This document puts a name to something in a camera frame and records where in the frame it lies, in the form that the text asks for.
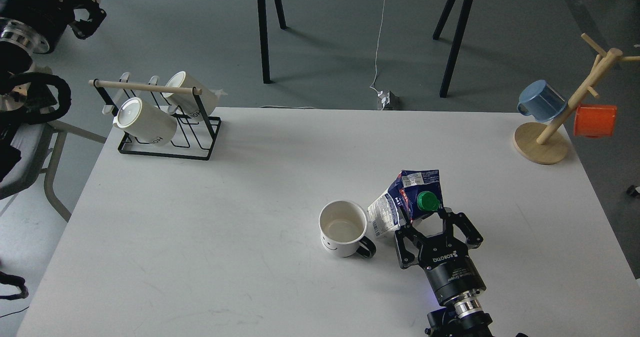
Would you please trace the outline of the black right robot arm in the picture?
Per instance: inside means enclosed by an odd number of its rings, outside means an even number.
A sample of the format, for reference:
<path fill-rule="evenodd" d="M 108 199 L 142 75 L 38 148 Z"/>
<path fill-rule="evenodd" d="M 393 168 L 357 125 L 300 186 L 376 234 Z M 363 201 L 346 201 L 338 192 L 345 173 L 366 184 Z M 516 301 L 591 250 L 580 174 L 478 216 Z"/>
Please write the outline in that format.
<path fill-rule="evenodd" d="M 464 212 L 448 208 L 437 211 L 442 232 L 430 236 L 416 230 L 403 207 L 394 232 L 401 269 L 419 266 L 440 305 L 427 315 L 429 337 L 491 337 L 492 317 L 484 312 L 478 296 L 486 289 L 469 249 L 478 248 L 483 237 Z"/>

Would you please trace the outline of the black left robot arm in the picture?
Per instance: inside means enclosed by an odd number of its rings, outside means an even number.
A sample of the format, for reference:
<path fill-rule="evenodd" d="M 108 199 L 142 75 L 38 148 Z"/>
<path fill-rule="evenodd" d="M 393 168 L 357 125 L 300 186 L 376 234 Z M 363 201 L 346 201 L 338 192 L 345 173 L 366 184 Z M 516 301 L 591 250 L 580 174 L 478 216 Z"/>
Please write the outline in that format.
<path fill-rule="evenodd" d="M 99 0 L 0 0 L 2 199 L 44 175 L 46 199 L 70 220 L 53 187 L 67 135 L 96 143 L 106 138 L 61 121 L 72 104 L 70 86 L 33 57 L 54 52 L 66 28 L 89 38 L 105 18 Z"/>

